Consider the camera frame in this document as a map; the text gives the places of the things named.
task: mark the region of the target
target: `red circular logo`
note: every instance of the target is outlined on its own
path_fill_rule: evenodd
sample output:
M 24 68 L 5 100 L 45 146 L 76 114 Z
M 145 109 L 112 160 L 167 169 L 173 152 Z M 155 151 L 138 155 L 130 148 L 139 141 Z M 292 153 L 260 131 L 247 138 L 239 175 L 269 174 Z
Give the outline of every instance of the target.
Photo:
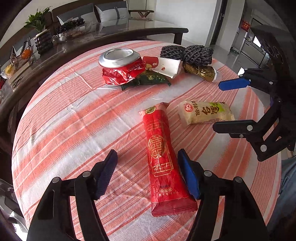
M 184 109 L 187 111 L 187 112 L 192 112 L 193 111 L 193 106 L 191 104 L 186 104 L 184 106 Z

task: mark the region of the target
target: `window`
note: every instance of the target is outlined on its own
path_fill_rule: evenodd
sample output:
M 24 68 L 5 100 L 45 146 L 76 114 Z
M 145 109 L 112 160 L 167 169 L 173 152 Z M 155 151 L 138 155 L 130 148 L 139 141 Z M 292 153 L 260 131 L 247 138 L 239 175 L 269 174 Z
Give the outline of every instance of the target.
M 241 69 L 239 70 L 239 72 L 237 73 L 237 75 L 241 75 L 241 74 L 243 74 L 243 73 L 244 73 L 244 69 L 241 68 Z
M 259 40 L 257 39 L 257 37 L 255 36 L 253 43 L 256 44 L 259 48 L 261 48 L 261 43 L 259 42 Z

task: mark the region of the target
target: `round table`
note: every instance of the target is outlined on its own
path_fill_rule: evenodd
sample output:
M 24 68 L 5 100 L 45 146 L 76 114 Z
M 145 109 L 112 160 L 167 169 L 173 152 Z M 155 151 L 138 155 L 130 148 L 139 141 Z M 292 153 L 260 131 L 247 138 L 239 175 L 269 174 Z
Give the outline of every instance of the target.
M 192 160 L 218 177 L 241 176 L 251 190 L 267 223 L 278 196 L 280 154 L 258 162 L 245 139 L 217 134 L 211 124 L 180 124 L 177 106 L 186 99 L 226 102 L 236 119 L 258 121 L 264 107 L 251 88 L 220 91 L 219 80 L 237 78 L 228 67 L 213 60 L 219 71 L 214 83 L 181 73 L 172 85 L 139 86 L 125 91 L 105 85 L 101 53 L 110 48 L 131 48 L 141 56 L 159 56 L 169 43 L 120 42 L 88 51 L 52 74 L 28 104 L 14 141 L 13 184 L 28 223 L 52 178 L 75 178 L 105 159 L 111 149 L 118 165 L 106 194 L 96 202 L 110 240 L 185 240 L 196 212 L 155 218 L 151 215 L 146 135 L 138 111 L 169 102 L 167 115 L 172 145 L 184 148 Z M 224 199 L 220 198 L 213 239 L 218 238 Z M 71 198 L 73 223 L 82 238 L 75 200 Z

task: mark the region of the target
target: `grapes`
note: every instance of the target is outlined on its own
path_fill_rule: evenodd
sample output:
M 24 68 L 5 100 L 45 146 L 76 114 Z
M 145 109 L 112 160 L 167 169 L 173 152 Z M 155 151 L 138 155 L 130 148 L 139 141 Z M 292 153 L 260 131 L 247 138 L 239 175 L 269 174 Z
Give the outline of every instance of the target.
M 67 23 L 64 23 L 62 26 L 58 26 L 56 29 L 55 29 L 55 34 L 61 34 L 65 31 L 68 31 L 72 28 L 75 28 L 75 27 L 78 27 L 78 26 L 81 26 L 85 23 L 84 19 L 83 18 L 79 18 L 77 20 L 72 20 L 70 22 L 67 22 Z

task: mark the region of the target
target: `black rope bundle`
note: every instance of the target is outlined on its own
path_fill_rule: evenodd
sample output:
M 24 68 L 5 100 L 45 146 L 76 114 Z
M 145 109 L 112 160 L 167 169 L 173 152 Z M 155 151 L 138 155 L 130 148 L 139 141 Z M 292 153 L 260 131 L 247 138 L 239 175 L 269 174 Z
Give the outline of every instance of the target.
M 182 60 L 185 63 L 197 66 L 207 66 L 212 63 L 213 49 L 203 45 L 192 45 L 184 48 L 179 45 L 164 46 L 161 49 L 161 58 Z

